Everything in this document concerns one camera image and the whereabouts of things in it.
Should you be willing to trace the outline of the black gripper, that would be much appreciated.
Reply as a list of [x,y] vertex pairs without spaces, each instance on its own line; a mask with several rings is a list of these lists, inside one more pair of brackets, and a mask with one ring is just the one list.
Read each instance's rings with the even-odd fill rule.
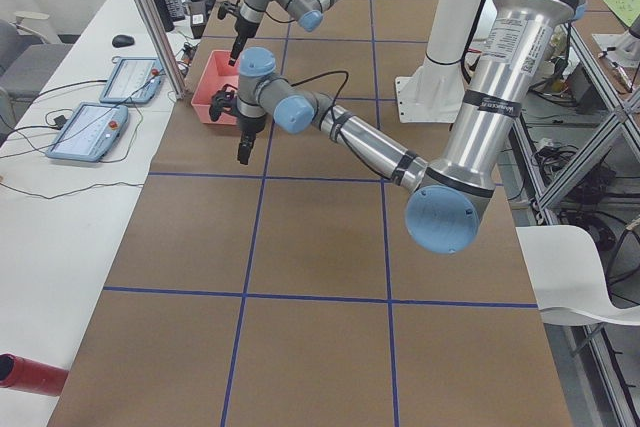
[[229,66],[235,66],[250,36],[246,31],[239,31],[229,54]]
[[248,165],[251,157],[251,153],[256,140],[256,134],[251,132],[242,132],[238,150],[237,160],[242,165]]

